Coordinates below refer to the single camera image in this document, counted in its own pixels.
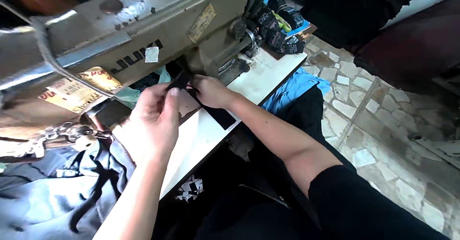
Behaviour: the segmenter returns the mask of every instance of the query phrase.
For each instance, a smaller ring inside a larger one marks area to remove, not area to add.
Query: white table
[[[278,61],[262,48],[252,60],[247,60],[250,71],[242,73],[227,87],[241,93],[255,104],[260,104],[270,96],[278,86],[290,76],[307,58],[306,53],[285,55]],[[236,122],[224,130],[203,108],[193,114],[179,126],[179,138],[172,151],[166,175],[161,187],[160,199],[163,198],[182,178],[210,153],[230,131],[240,123]],[[113,134],[130,151],[134,149],[129,135],[116,127]]]

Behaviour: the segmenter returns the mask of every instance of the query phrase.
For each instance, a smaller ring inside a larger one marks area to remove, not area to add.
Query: label sticker
[[[215,16],[216,11],[214,10],[213,4],[209,3],[208,6],[204,8],[198,19],[195,21],[192,28],[190,28],[190,31],[187,33],[187,36],[193,43],[198,41],[204,30],[207,28]]]
[[[105,91],[122,87],[120,82],[101,67],[92,67],[85,72],[77,73],[77,76]],[[96,91],[68,78],[63,78],[46,88],[48,90],[38,98],[77,114],[101,97]]]

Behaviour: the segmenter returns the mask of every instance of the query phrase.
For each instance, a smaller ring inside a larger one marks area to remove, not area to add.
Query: stone tile floor
[[[304,69],[331,82],[323,134],[383,195],[460,240],[460,171],[408,139],[444,140],[455,113],[435,98],[393,88],[353,64],[353,56],[312,36]]]

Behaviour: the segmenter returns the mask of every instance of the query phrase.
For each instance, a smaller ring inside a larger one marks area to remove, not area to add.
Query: forearm
[[[93,239],[150,239],[166,167],[167,160],[148,160],[138,164]]]
[[[307,194],[311,180],[328,167],[341,162],[304,131],[277,118],[243,96],[237,96],[229,109],[246,124],[259,140],[284,161],[293,179]]]

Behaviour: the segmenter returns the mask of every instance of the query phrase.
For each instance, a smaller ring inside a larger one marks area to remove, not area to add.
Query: hand
[[[196,96],[200,102],[212,108],[222,108],[230,111],[236,99],[242,97],[241,94],[228,89],[216,78],[195,75],[192,85],[200,91]]]
[[[166,91],[169,84],[146,88],[129,117],[129,132],[137,144],[131,158],[141,161],[168,162],[179,135],[179,89]]]

